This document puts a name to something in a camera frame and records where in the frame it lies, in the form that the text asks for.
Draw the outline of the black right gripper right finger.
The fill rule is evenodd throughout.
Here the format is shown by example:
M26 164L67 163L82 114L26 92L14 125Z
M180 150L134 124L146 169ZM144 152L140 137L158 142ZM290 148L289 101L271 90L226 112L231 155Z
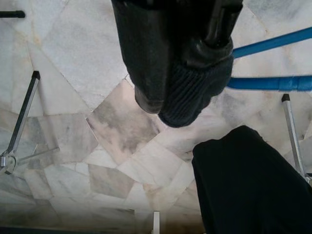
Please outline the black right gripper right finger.
M231 34L242 7L241 0L201 1L196 29L186 42L187 66L211 66L231 55Z

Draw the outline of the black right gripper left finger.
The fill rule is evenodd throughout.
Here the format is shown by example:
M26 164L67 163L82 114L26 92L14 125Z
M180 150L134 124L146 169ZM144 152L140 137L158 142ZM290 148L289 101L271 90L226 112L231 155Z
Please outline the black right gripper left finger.
M149 0L116 0L114 16L135 100L145 112L158 114L169 77L167 7Z

